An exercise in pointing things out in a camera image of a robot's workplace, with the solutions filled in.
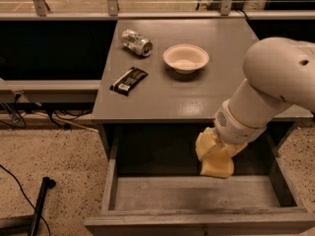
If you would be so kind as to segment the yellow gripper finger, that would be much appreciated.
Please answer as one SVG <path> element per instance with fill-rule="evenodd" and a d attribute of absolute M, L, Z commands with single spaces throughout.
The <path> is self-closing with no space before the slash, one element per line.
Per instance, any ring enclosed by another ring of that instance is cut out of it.
<path fill-rule="evenodd" d="M 246 147 L 247 147 L 247 143 L 240 144 L 240 145 L 236 145 L 236 144 L 227 144 L 226 145 L 226 149 L 227 149 L 230 157 L 236 156 L 238 153 L 243 151 Z"/>
<path fill-rule="evenodd" d="M 213 131 L 209 127 L 199 134 L 195 142 L 195 150 L 200 161 L 204 160 L 213 151 L 219 148 L 220 145 L 215 140 Z"/>

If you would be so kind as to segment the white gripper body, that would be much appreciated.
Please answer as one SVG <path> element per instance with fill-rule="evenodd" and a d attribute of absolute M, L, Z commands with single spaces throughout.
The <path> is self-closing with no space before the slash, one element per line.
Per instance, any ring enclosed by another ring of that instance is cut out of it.
<path fill-rule="evenodd" d="M 255 141 L 267 127 L 252 128 L 240 123 L 228 108 L 229 101 L 222 103 L 215 113 L 215 128 L 219 138 L 227 144 L 248 144 Z"/>

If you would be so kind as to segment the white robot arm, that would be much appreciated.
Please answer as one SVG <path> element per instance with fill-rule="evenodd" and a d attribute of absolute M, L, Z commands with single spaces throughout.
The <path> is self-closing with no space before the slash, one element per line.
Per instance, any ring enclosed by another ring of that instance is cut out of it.
<path fill-rule="evenodd" d="M 242 69 L 245 79 L 215 113 L 214 126 L 196 140 L 199 160 L 219 152 L 236 155 L 293 104 L 315 111 L 313 43 L 283 37 L 262 39 L 247 50 Z"/>

